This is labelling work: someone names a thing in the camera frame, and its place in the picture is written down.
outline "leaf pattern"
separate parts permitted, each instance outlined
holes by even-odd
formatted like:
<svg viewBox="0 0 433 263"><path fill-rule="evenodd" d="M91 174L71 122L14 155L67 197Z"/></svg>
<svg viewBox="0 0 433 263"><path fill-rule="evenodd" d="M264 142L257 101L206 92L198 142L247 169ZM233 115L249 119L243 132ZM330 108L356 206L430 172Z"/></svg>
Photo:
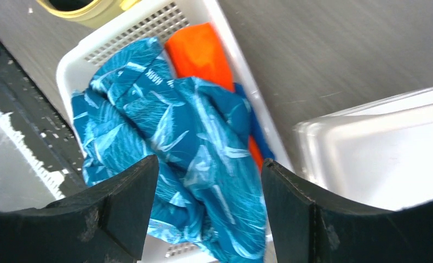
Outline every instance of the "leaf pattern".
<svg viewBox="0 0 433 263"><path fill-rule="evenodd" d="M142 39L73 94L84 180L98 184L157 155L147 233L193 242L222 262L263 262L266 211L247 149L250 107L215 84L173 79L170 65L156 38Z"/></svg>

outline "scratch mark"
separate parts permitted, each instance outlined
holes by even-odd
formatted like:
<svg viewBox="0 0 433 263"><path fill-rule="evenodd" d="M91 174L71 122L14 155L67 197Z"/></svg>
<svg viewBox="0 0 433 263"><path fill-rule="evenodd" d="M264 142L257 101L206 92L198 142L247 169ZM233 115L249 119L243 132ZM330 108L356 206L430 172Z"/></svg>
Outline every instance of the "scratch mark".
<svg viewBox="0 0 433 263"><path fill-rule="evenodd" d="M306 100L294 100L294 101L280 102L280 103L276 104L275 107L278 107L280 105L285 105L285 104L295 104L295 103L299 103L299 102L307 102L307 101Z"/></svg>
<svg viewBox="0 0 433 263"><path fill-rule="evenodd" d="M390 224L395 228L395 230L399 233L399 235L402 237L403 241L405 242L405 244L411 248L411 245L409 244L408 240L406 239L405 235L403 234L403 232L400 230L400 228L397 227L397 225L394 223L394 221L386 216L386 219L390 222Z"/></svg>
<svg viewBox="0 0 433 263"><path fill-rule="evenodd" d="M120 263L120 262L116 259L111 259L110 256L107 254L105 256L105 263Z"/></svg>
<svg viewBox="0 0 433 263"><path fill-rule="evenodd" d="M340 240L339 236L336 233L336 230L333 225L329 225L326 227L326 223L324 222L324 218L321 217L322 225L327 233L327 239L329 240L329 245L331 246L332 251L339 248Z"/></svg>
<svg viewBox="0 0 433 263"><path fill-rule="evenodd" d="M82 242L89 242L95 235L95 231L98 228L99 224L99 210L97 208L93 208L89 211L89 214L85 217L86 222L86 230L82 232L78 238Z"/></svg>
<svg viewBox="0 0 433 263"><path fill-rule="evenodd" d="M56 130L60 130L60 128L57 127L57 125L55 124L54 121L52 121L51 118L46 117L46 119L50 122L50 124L52 125L52 127L54 127Z"/></svg>
<svg viewBox="0 0 433 263"><path fill-rule="evenodd" d="M325 97L329 97L329 96L334 96L334 95L337 95L337 94L340 94L340 93L342 93L342 92L331 93L331 94L329 94L329 95L320 96L320 98L325 98Z"/></svg>
<svg viewBox="0 0 433 263"><path fill-rule="evenodd" d="M19 198L21 198L21 199L25 199L25 200L29 200L29 201L36 201L36 202L39 201L38 199L35 199L35 198L32 198L32 197L20 196Z"/></svg>

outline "white plastic container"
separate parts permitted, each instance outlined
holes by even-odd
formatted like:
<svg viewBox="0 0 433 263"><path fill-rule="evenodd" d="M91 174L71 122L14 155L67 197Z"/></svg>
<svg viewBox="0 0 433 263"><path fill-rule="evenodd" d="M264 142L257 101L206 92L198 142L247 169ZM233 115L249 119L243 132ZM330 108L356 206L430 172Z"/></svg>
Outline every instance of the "white plastic container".
<svg viewBox="0 0 433 263"><path fill-rule="evenodd" d="M216 0L142 0L134 7L96 30L66 54L60 61L56 81L70 123L73 121L71 94L88 87L94 73L113 54L131 42L157 36L165 42L174 32L188 26L212 23L220 37L235 81L245 93L262 126L276 160L292 170L287 153L264 103L247 62ZM213 262L191 244L172 245L147 237L142 262Z"/></svg>
<svg viewBox="0 0 433 263"><path fill-rule="evenodd" d="M433 88L314 118L294 130L298 175L389 210L433 199Z"/></svg>

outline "brushed metal surface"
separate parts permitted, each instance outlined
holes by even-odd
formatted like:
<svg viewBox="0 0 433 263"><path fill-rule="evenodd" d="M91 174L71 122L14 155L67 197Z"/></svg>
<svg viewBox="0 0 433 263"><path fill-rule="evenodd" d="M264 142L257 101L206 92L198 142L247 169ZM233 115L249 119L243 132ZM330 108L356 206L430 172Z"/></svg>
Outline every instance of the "brushed metal surface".
<svg viewBox="0 0 433 263"><path fill-rule="evenodd" d="M433 0L220 4L291 157L296 123L433 86ZM2 42L63 113L56 65L89 32L34 0L0 0Z"/></svg>

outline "orange fabric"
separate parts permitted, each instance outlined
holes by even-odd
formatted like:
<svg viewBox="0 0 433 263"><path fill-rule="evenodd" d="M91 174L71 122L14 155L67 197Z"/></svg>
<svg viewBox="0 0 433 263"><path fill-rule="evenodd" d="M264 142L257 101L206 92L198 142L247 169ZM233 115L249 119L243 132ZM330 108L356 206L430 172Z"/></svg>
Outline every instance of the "orange fabric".
<svg viewBox="0 0 433 263"><path fill-rule="evenodd" d="M232 72L223 46L209 23L178 30L167 41L165 49L178 78L198 77L235 92ZM251 135L249 151L261 170L263 156Z"/></svg>
<svg viewBox="0 0 433 263"><path fill-rule="evenodd" d="M249 137L249 151L252 154L253 160L261 171L261 168L263 167L263 156L261 155L258 145L252 135Z"/></svg>

